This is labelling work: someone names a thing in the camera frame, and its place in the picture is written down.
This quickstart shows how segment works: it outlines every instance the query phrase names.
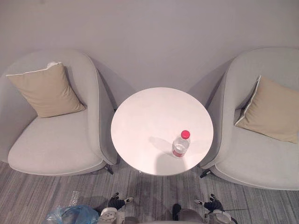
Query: bottle label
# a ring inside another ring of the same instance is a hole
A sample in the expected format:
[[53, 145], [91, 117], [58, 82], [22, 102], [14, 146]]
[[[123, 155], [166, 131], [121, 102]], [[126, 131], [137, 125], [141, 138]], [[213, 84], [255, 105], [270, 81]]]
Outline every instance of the bottle label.
[[172, 153], [176, 156], [176, 157], [182, 157], [183, 155], [185, 155], [185, 153], [178, 153], [176, 152], [176, 150], [172, 150]]

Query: chair armrest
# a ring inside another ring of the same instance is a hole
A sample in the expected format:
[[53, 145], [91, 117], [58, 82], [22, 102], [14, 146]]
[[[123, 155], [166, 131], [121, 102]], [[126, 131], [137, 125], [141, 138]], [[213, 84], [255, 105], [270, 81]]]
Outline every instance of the chair armrest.
[[10, 148], [37, 113], [5, 74], [0, 77], [0, 160], [7, 162]]
[[208, 169], [223, 160], [229, 150], [234, 125], [235, 101], [228, 97], [231, 94], [228, 94], [227, 91], [232, 91], [232, 89], [227, 85], [227, 79], [226, 72], [208, 107], [214, 127], [214, 137], [209, 152], [199, 163], [199, 166], [204, 169]]
[[92, 151], [110, 165], [116, 164], [117, 152], [111, 139], [111, 121], [114, 110], [99, 72], [93, 66], [93, 74], [87, 80], [88, 136]]

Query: chair leg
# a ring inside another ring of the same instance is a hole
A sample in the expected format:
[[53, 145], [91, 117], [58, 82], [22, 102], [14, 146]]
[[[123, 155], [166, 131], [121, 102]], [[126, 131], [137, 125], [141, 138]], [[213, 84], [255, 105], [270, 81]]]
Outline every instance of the chair leg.
[[92, 175], [98, 175], [99, 174], [99, 169], [96, 171], [91, 172]]
[[211, 171], [209, 169], [205, 169], [201, 175], [199, 176], [200, 178], [203, 178], [205, 177], [206, 175], [209, 175], [211, 173]]
[[104, 167], [111, 175], [114, 174], [113, 170], [110, 168], [110, 166], [107, 164], [105, 167]]

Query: pillow piping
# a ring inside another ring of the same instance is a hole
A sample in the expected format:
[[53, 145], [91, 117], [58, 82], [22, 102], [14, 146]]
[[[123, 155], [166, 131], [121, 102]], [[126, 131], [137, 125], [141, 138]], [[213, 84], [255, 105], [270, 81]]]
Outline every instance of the pillow piping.
[[27, 73], [32, 73], [32, 72], [37, 72], [37, 71], [45, 71], [48, 70], [49, 68], [51, 68], [54, 65], [60, 64], [61, 62], [50, 62], [48, 63], [47, 67], [45, 69], [40, 69], [40, 70], [35, 70], [35, 71], [26, 71], [24, 73], [18, 73], [18, 74], [13, 74], [13, 75], [6, 75], [6, 76], [19, 76], [19, 75], [24, 75]]
[[260, 80], [261, 80], [261, 75], [258, 76], [258, 78], [257, 78], [256, 88], [254, 89], [254, 92], [253, 92], [253, 94], [252, 94], [252, 96], [251, 96], [251, 98], [250, 98], [249, 103], [247, 104], [247, 106], [246, 106], [246, 108], [245, 108], [245, 110], [244, 110], [244, 112], [243, 112], [243, 115], [242, 115], [242, 116], [235, 122], [235, 126], [236, 126], [242, 119], [244, 119], [244, 117], [245, 117], [245, 113], [247, 112], [248, 108], [249, 108], [250, 105], [252, 104], [253, 98], [254, 98], [254, 96], [256, 95], [258, 85], [260, 84]]

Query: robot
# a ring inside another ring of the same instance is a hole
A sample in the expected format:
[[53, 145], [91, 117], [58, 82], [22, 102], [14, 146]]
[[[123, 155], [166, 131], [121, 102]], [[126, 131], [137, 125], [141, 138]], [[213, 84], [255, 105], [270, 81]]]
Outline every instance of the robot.
[[[124, 212], [118, 211], [122, 206], [133, 201], [133, 197], [128, 197], [126, 199], [120, 199], [118, 197], [119, 193], [115, 193], [108, 202], [108, 207], [105, 208], [98, 219], [97, 224], [123, 224], [125, 220]], [[206, 224], [238, 224], [238, 222], [231, 217], [227, 212], [224, 211], [221, 202], [217, 199], [214, 194], [211, 194], [209, 202], [202, 202], [199, 199], [195, 199], [196, 204], [204, 206], [209, 210], [204, 216], [204, 223]], [[177, 224], [177, 221], [161, 221], [161, 222], [150, 222], [147, 224]]]
[[224, 211], [221, 202], [214, 194], [211, 194], [210, 202], [202, 202], [195, 199], [196, 204], [204, 206], [210, 212], [205, 214], [205, 222], [208, 224], [238, 224], [238, 222]]

